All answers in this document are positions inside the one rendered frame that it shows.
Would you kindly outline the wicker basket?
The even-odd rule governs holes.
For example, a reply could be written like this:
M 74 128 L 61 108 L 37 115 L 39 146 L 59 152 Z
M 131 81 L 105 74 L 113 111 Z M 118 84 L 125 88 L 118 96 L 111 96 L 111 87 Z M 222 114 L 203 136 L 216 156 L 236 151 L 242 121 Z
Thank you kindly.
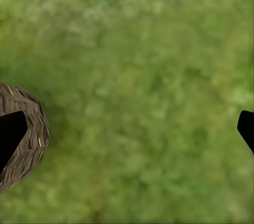
M 40 102 L 26 89 L 0 81 L 0 117 L 18 111 L 23 111 L 28 130 L 0 174 L 0 195 L 37 167 L 49 145 L 49 122 Z

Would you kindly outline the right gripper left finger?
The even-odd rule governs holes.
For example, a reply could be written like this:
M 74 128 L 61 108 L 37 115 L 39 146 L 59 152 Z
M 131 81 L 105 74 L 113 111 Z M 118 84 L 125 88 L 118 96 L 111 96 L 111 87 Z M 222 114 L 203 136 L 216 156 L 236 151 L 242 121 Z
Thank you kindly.
M 23 111 L 0 117 L 0 174 L 28 130 Z

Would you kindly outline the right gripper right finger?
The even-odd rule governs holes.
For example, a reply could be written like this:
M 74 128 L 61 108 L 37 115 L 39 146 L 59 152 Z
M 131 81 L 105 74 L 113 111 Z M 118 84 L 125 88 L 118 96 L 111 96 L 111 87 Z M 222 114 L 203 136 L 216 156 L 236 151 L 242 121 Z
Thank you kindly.
M 254 152 L 254 113 L 245 110 L 242 111 L 237 129 Z

